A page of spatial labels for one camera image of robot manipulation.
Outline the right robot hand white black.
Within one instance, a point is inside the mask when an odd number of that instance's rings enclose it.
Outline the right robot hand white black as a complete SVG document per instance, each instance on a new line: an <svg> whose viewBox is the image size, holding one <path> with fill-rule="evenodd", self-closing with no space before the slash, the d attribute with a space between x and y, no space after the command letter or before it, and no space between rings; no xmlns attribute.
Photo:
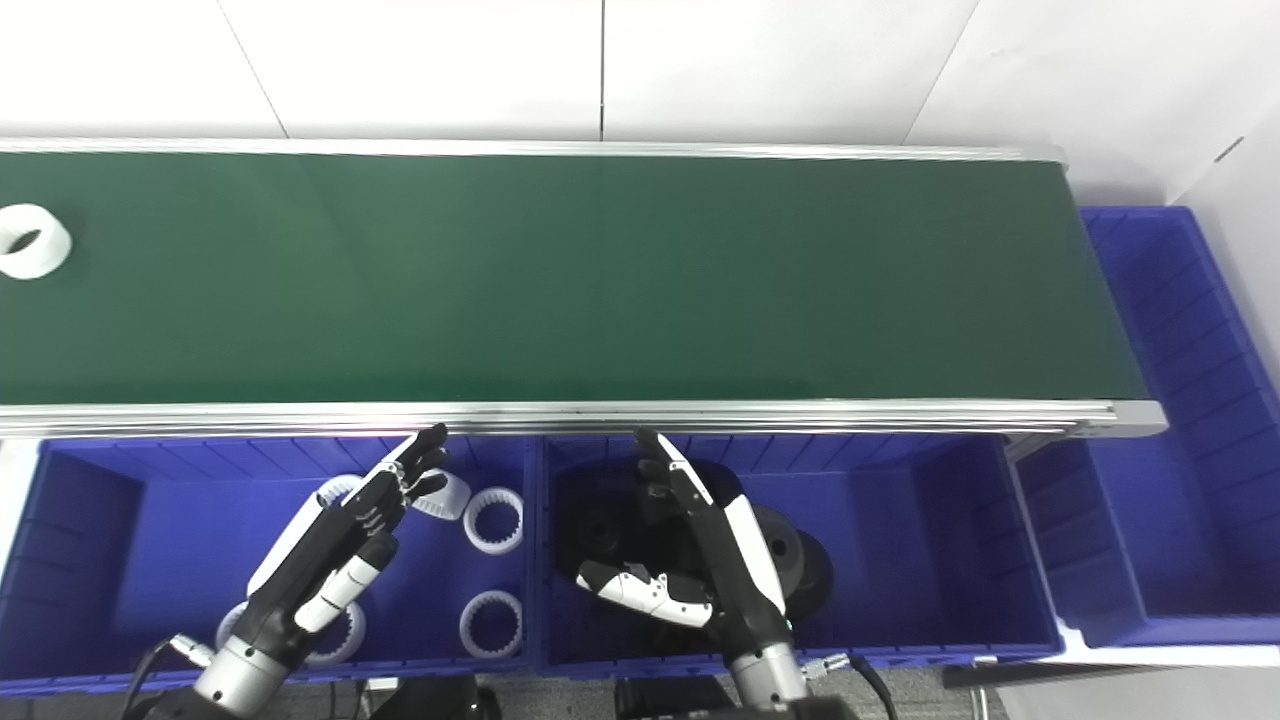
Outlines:
<svg viewBox="0 0 1280 720"><path fill-rule="evenodd" d="M791 648L786 598L753 505L726 468L667 436L634 433L637 527L613 559L584 559L577 587L644 616L703 632L726 666Z"/></svg>

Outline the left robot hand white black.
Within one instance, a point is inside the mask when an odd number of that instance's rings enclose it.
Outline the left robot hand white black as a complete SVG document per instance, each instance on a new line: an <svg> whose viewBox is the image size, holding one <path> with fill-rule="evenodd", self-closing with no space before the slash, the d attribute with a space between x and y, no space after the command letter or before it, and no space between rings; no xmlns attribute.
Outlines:
<svg viewBox="0 0 1280 720"><path fill-rule="evenodd" d="M389 452L343 498L317 495L317 511L274 570L250 593L230 638L294 671L321 635L396 556L396 528L410 505L444 487L429 478L447 457L436 423Z"/></svg>

